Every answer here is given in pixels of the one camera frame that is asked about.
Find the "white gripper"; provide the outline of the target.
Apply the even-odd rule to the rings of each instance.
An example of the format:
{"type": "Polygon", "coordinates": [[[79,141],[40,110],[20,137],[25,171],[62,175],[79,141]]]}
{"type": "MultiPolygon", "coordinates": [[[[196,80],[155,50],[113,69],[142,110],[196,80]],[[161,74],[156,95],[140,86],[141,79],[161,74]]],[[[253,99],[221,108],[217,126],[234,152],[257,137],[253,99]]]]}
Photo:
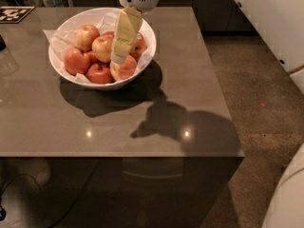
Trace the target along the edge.
{"type": "Polygon", "coordinates": [[[112,42],[111,60],[122,64],[142,26],[141,12],[153,10],[160,0],[119,0],[124,7],[119,12],[112,42]]]}

